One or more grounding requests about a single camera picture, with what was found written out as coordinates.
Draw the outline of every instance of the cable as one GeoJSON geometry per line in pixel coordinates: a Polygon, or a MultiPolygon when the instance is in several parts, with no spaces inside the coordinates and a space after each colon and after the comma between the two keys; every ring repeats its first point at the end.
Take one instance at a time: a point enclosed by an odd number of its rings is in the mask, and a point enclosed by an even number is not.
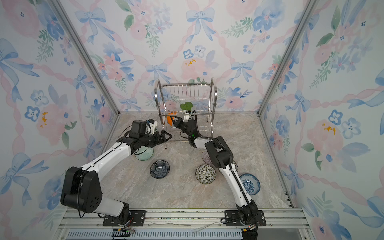
{"type": "Polygon", "coordinates": [[[85,215],[85,212],[84,212],[83,215],[81,216],[81,214],[80,214],[80,209],[79,209],[79,192],[80,192],[80,186],[81,186],[82,181],[84,180],[85,175],[88,173],[87,170],[88,170],[90,167],[91,167],[91,165],[90,165],[90,166],[83,172],[83,175],[82,175],[82,177],[81,177],[81,179],[80,179],[80,182],[79,182],[79,187],[77,187],[77,211],[79,212],[79,217],[80,217],[80,218],[83,218],[84,215],[85,215]]]}
{"type": "Polygon", "coordinates": [[[118,138],[125,132],[125,130],[127,130],[129,127],[132,127],[132,125],[128,126],[126,129],[124,129],[124,131],[118,136],[118,138]]]}

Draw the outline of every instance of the stainless steel dish rack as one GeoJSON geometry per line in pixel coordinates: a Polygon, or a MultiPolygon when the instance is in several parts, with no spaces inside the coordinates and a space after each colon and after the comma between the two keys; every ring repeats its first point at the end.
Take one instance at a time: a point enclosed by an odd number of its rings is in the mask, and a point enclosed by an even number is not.
{"type": "Polygon", "coordinates": [[[217,100],[217,88],[213,79],[210,83],[178,83],[162,85],[160,80],[155,84],[155,102],[159,111],[162,128],[172,134],[169,142],[187,142],[184,133],[178,128],[171,126],[167,117],[196,115],[197,126],[200,133],[206,137],[213,137],[213,120],[217,100]],[[194,106],[194,114],[186,113],[180,104],[191,102],[194,106]]]}

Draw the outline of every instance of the wallpaper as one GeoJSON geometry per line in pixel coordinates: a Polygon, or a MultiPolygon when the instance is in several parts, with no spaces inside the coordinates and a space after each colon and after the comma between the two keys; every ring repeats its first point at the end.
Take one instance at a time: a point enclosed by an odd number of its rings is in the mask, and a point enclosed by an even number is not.
{"type": "MultiPolygon", "coordinates": [[[[123,111],[155,111],[157,79],[167,84],[211,78],[217,111],[257,110],[306,2],[61,1],[123,111]]],[[[176,107],[182,103],[172,100],[176,107]]]]}
{"type": "Polygon", "coordinates": [[[317,240],[384,239],[383,10],[320,0],[262,113],[317,240]]]}
{"type": "Polygon", "coordinates": [[[46,1],[0,2],[0,239],[51,239],[116,115],[46,1]]]}

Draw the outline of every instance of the beige marble surface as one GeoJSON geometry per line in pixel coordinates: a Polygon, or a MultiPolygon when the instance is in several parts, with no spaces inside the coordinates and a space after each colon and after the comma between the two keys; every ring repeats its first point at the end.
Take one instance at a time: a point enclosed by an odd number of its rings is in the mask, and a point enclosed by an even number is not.
{"type": "MultiPolygon", "coordinates": [[[[121,114],[109,147],[133,120],[150,118],[159,121],[154,113],[121,114]]],[[[222,136],[231,148],[239,175],[251,173],[259,179],[261,190],[252,196],[259,208],[288,207],[256,114],[216,113],[214,136],[222,136]]],[[[127,202],[131,208],[235,208],[233,194],[218,169],[213,183],[197,181],[195,170],[204,164],[203,149],[187,142],[167,145],[168,149],[156,146],[149,160],[139,161],[132,155],[121,161],[101,181],[103,194],[127,202]],[[149,167],[158,159],[170,164],[170,172],[163,179],[149,173],[149,167]]]]}

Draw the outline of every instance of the blue and white plate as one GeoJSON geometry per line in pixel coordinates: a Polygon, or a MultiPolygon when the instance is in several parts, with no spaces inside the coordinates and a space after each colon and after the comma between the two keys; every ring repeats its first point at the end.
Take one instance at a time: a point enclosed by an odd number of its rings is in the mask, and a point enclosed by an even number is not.
{"type": "Polygon", "coordinates": [[[256,195],[260,191],[260,182],[252,174],[244,173],[240,176],[240,180],[249,195],[256,195]]]}
{"type": "Polygon", "coordinates": [[[157,179],[163,178],[169,173],[169,163],[164,160],[157,160],[149,169],[151,176],[157,179]]]}

